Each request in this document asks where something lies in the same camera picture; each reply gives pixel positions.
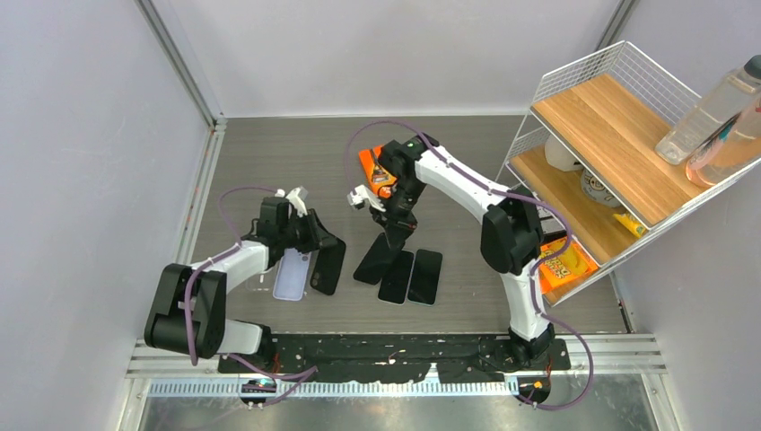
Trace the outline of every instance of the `water bottle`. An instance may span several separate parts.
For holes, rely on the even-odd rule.
[[[707,96],[655,146],[666,162],[680,164],[713,131],[761,93],[761,55],[726,74]]]
[[[735,115],[687,162],[687,177],[710,187],[761,157],[761,96]]]

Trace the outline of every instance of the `wooden shelf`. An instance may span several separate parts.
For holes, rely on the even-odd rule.
[[[649,227],[703,191],[687,179],[683,164],[673,166],[655,153],[669,125],[610,75],[576,85],[535,103],[531,109]],[[600,211],[593,212],[597,218],[606,218]],[[579,221],[586,223],[587,216],[591,215],[578,216]],[[612,250],[618,250],[612,256],[623,250],[618,239],[598,237],[592,243],[604,249],[595,252],[604,251],[608,258]]]
[[[587,198],[581,171],[563,172],[550,166],[543,145],[513,157],[510,165],[542,200],[565,216],[584,249],[601,266],[636,240],[613,218],[624,209],[616,210]]]

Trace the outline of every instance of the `orange package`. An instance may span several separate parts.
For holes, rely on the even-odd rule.
[[[560,250],[565,244],[565,238],[547,243],[541,247],[539,258]],[[558,287],[570,283],[579,277],[585,277],[598,268],[594,260],[576,243],[571,242],[571,247],[554,259],[550,259],[539,265],[539,283],[542,286],[542,294],[552,292]]]
[[[367,182],[370,183],[370,189],[380,198],[391,197],[391,186],[397,182],[397,178],[388,173],[378,163],[378,156],[381,155],[383,145],[378,145],[370,150],[359,152],[359,161],[362,164],[364,175]]]

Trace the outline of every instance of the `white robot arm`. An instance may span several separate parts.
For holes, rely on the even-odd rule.
[[[305,197],[306,190],[297,188],[288,195],[280,190],[274,197],[264,198],[251,232],[217,260],[209,258],[192,265],[170,264],[164,268],[145,324],[145,343],[189,353],[184,292],[191,274],[197,272],[189,305],[197,356],[256,353],[268,329],[225,318],[226,296],[235,287],[272,268],[287,249],[306,253],[338,248],[339,253],[320,253],[313,273],[320,274],[323,267],[340,273],[345,245],[325,229],[313,209],[307,209]],[[324,286],[325,283],[335,284],[337,277],[320,277],[319,284],[311,285],[331,295],[335,286]]]
[[[483,225],[481,253],[503,281],[510,305],[511,336],[522,339],[526,348],[524,357],[530,360],[540,355],[555,335],[552,324],[540,314],[544,312],[543,304],[537,311],[531,299],[529,270],[536,263],[542,239],[537,209],[494,194],[495,190],[516,191],[457,162],[435,139],[429,139],[437,145],[439,154],[429,151],[418,137],[404,144],[392,141],[383,146],[379,163],[398,179],[390,198],[376,198],[365,186],[359,186],[349,194],[348,200],[355,208],[369,205],[373,219],[385,228],[392,250],[401,250],[404,240],[416,229],[417,221],[411,209],[425,185],[441,190],[467,209]],[[490,191],[455,172],[449,166],[452,163],[486,184]],[[541,293],[536,292],[536,296],[540,297]]]

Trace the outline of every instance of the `black smartphone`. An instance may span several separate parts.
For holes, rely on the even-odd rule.
[[[386,240],[386,234],[381,233],[354,272],[354,279],[368,285],[377,285],[381,278],[389,272],[391,265],[394,264],[394,260],[401,251],[401,248],[392,250]]]
[[[412,263],[415,255],[409,251],[401,251],[389,272],[383,276],[378,289],[378,299],[387,303],[403,304],[407,296],[409,286],[409,273],[412,271]]]
[[[310,286],[325,295],[336,292],[341,268],[344,266],[346,243],[339,238],[336,239],[336,245],[318,251],[317,262],[311,272]]]
[[[407,299],[413,303],[433,305],[436,302],[436,292],[439,290],[439,275],[442,273],[441,253],[436,251],[418,250],[415,255],[415,265],[412,267],[412,277],[409,279]]]

